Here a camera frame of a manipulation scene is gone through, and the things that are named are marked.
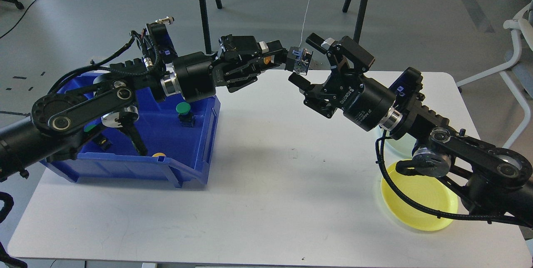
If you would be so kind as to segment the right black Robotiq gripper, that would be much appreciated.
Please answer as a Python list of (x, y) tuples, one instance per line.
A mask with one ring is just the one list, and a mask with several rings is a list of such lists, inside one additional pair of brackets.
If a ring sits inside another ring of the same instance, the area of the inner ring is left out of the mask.
[(336, 110), (369, 131), (377, 126), (392, 129), (396, 125), (396, 96), (384, 85), (365, 76), (375, 57), (355, 40), (321, 38), (311, 33), (305, 42), (326, 55), (331, 74), (322, 84), (311, 84), (303, 76), (292, 73), (288, 80), (304, 95), (304, 103), (326, 118)]

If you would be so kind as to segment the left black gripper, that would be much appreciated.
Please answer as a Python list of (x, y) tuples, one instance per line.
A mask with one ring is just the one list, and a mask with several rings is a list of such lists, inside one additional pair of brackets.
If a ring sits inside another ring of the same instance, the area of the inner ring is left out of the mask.
[(219, 38), (217, 53), (179, 56), (173, 60), (173, 68), (183, 99), (195, 102), (214, 96), (218, 86), (234, 93), (282, 64), (284, 70), (299, 73), (297, 61), (287, 54), (279, 40), (257, 42), (254, 36), (225, 35)]

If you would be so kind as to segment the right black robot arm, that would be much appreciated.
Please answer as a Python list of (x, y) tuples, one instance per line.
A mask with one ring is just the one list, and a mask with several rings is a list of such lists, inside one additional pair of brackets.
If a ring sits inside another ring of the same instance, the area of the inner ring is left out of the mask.
[[(397, 196), (408, 205), (438, 218), (506, 223), (531, 228), (533, 224), (532, 165), (521, 154), (456, 131), (449, 120), (423, 105), (421, 73), (407, 68), (389, 87), (365, 73), (375, 61), (349, 36), (341, 40), (311, 34), (306, 42), (326, 55), (331, 74), (322, 84), (304, 78), (312, 54), (289, 51), (289, 81), (304, 95), (304, 104), (326, 118), (342, 110), (350, 121), (369, 131), (384, 133), (375, 142), (381, 174)], [(411, 135), (416, 143), (411, 160), (401, 160), (402, 175), (436, 178), (461, 198), (468, 214), (453, 214), (421, 205), (393, 183), (384, 165), (384, 142)]]

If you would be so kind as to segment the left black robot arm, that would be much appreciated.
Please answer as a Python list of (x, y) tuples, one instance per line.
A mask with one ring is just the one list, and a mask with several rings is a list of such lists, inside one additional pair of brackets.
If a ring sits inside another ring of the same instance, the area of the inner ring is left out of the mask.
[(261, 72), (293, 66), (293, 48), (276, 40), (226, 35), (219, 51), (179, 56), (166, 17), (149, 23), (109, 58), (59, 79), (22, 120), (1, 129), (1, 180), (27, 178), (41, 162), (80, 177), (207, 181), (220, 103)]

